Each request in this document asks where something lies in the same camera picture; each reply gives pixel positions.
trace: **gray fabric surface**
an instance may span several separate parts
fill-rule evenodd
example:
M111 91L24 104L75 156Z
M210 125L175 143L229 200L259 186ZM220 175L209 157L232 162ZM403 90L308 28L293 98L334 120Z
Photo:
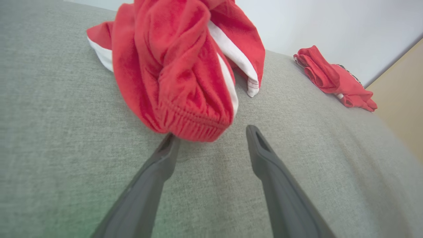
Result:
M1 237L88 237L163 135L127 108L85 30L115 13L0 2ZM372 113L319 91L267 52L261 91L234 124L184 141L154 237L271 237L245 126L260 128L338 237L421 237L423 168Z

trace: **white fabric edge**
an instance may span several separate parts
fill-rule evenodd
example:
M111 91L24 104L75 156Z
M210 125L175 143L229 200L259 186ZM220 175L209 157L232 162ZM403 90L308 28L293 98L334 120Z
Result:
M250 60L212 21L208 22L207 27L209 28L210 35L219 46L222 53L226 57L230 58L248 76L248 81L252 81L252 83L248 83L247 94L250 97L255 96L259 91L259 82L257 72L255 71Z
M228 67L223 61L222 57L217 53L217 58L219 59L220 68L222 69L223 79L225 80L226 88L229 91L231 97L232 107L233 107L233 117L235 117L236 112L238 111L238 96L236 95L235 85L232 81L231 73L229 72Z
M106 67L106 69L113 72L112 50L103 48L99 44L90 40L89 37L87 38L90 46L95 50L100 62Z

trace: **beige panel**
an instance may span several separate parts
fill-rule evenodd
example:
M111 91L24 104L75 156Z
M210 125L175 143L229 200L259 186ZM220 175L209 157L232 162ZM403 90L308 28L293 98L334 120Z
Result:
M375 114L423 161L423 39L367 90Z

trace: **white trim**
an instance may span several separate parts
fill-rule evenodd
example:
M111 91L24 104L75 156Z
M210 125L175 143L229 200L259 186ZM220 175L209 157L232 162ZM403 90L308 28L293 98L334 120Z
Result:
M90 40L89 37L88 42L90 46L95 50L100 62L110 71L113 72L113 63L112 63L112 50L106 49L101 47L99 44Z
M232 81L231 73L229 72L228 67L223 61L222 57L217 53L217 58L219 59L220 68L222 69L223 79L225 80L226 88L229 91L231 97L232 107L233 107L233 116L235 117L236 112L238 111L238 96L236 95L235 85Z
M247 76L248 80L252 80L256 88L253 88L251 85L248 84L248 92L247 94L250 97L255 96L258 91L258 76L257 72L255 71L253 65L251 64L250 60L245 56L245 54L229 39L229 37L220 29L218 28L212 21L209 21L207 24L209 28L210 35L213 37L216 44L219 46L222 53L230 58Z

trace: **folded red garment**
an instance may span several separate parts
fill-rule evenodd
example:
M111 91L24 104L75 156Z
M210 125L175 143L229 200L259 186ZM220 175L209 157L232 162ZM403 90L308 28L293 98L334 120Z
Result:
M233 0L135 0L87 30L129 108L158 133L214 141L238 109L231 66L258 93L264 47Z
M377 109L361 82L340 64L329 64L316 46L300 49L294 59L310 80L324 93L335 94L346 107L360 107L368 111Z

